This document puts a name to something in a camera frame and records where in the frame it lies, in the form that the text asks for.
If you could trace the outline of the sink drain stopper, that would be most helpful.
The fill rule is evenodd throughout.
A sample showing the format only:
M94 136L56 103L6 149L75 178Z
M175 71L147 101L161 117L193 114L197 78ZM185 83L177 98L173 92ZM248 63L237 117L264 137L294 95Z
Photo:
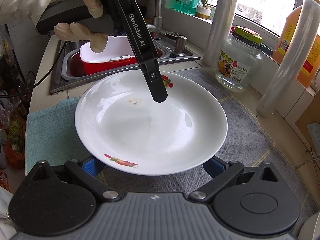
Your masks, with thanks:
M171 52L174 57L182 57L185 55L184 48L187 43L185 36L178 35L176 40L175 49Z

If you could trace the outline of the steel faucet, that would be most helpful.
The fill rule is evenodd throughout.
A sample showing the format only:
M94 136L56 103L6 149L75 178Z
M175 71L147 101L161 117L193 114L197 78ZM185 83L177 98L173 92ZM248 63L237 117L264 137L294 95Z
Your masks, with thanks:
M163 24L162 0L155 0L155 11L152 20L152 24L148 23L147 28L152 38L158 41L161 39L161 29Z

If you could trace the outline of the teal towel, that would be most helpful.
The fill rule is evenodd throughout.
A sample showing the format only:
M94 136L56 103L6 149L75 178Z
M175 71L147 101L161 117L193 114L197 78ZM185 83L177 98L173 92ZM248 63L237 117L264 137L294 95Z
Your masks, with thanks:
M31 113L25 132L25 173L39 160L52 166L71 159L84 160L90 153L81 143L75 128L75 110L79 98L69 98L57 105Z

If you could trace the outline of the right plastic wrap roll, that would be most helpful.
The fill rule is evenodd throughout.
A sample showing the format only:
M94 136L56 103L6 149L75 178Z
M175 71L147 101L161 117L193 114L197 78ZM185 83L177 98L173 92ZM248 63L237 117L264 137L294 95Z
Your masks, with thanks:
M258 113L268 118L305 63L319 27L319 0L303 0L289 16L273 51L272 58L279 68L258 102Z

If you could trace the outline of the grey checked table mat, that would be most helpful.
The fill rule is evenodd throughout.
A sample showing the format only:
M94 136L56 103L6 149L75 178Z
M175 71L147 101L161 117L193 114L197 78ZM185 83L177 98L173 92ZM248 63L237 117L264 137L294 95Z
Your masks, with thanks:
M239 161L247 167L258 166L262 161L271 162L300 204L300 217L292 234L298 236L303 232L304 235L301 238L310 239L314 228L309 223L312 216L318 215L319 208L308 193L301 177L276 148L274 140L258 124L256 117L238 100L232 98L231 94L205 70L200 68L180 70L177 74L193 80L212 93L226 113L228 133L224 145L216 156L225 162ZM211 180L202 166L159 177L124 173L107 166L97 178L121 195L128 192L181 192L188 195Z

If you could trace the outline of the plastic wrap roll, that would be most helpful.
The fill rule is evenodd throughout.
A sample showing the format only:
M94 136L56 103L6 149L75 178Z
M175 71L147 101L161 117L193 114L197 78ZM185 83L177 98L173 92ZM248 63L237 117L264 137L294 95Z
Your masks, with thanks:
M289 16L273 51L272 58L279 68L258 102L258 113L268 118L305 63L319 27L319 0L303 0Z
M228 38L236 11L237 0L217 0L212 27L209 32L202 62L216 67L221 45Z

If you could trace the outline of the orange oil bottle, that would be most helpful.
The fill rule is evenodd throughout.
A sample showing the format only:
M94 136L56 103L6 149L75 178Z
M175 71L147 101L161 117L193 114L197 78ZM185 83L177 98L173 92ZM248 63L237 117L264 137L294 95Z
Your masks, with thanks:
M319 26L319 2L304 0L288 50L274 76L274 86L283 89L300 72L315 41Z

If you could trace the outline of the small potted plant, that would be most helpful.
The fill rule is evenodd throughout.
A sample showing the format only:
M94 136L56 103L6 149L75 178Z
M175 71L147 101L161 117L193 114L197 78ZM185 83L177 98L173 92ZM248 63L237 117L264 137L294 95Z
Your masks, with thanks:
M200 5L197 7L195 16L198 18L209 20L212 9L208 6L208 0L200 0Z

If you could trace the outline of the glass jar yellow lid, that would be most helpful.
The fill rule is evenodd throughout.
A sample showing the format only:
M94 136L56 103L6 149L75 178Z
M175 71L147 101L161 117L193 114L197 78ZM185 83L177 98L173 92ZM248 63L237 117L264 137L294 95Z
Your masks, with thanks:
M215 77L221 85L234 91L243 91L259 72L263 38L251 29L236 26L219 52Z

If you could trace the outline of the left plastic wrap roll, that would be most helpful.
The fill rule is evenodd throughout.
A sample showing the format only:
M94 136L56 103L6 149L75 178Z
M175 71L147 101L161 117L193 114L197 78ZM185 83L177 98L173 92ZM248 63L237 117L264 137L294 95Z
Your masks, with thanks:
M216 67L221 45L228 38L236 11L237 0L217 0L212 27L209 32L202 62Z

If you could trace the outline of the steel sink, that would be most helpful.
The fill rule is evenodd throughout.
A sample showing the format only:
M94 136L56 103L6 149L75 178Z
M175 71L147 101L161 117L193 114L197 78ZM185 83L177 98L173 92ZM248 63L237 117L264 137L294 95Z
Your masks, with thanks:
M84 42L66 43L52 71L49 87L50 94L75 88L114 73L139 68L137 61L135 59L129 59L128 56L101 63L82 61L80 57L80 47L84 45ZM154 40L154 45L159 55L158 64L160 66L200 59L200 55L186 47L183 49L183 55L174 56L172 52L176 48L176 41L168 38L164 34L161 34L159 40Z

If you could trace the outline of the white floral plate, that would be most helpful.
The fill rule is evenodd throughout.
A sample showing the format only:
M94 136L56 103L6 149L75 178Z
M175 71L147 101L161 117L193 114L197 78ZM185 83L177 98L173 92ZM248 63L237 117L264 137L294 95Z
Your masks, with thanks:
M164 72L167 99L153 100L139 70L103 78L80 98L76 132L84 147L105 165L144 176L195 168L222 147L228 132L225 111L201 85Z

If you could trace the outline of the red white plastic container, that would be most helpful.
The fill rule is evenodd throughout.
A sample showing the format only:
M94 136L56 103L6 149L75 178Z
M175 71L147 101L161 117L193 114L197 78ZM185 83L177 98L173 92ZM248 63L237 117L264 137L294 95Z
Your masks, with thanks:
M109 36L100 53L95 53L87 42L79 54L87 75L138 63L126 36Z

